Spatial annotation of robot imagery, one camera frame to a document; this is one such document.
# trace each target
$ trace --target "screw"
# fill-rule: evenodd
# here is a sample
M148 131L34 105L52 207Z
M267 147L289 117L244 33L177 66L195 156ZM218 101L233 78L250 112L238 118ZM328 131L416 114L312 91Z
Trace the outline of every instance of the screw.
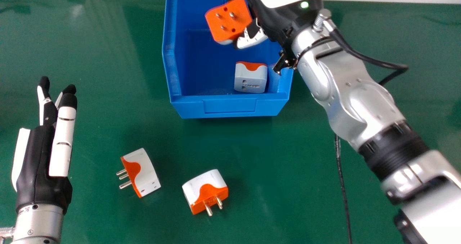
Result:
M331 18L331 11L328 9L321 9L318 11L318 15L314 21L312 29L315 32L321 32L323 30L323 21Z

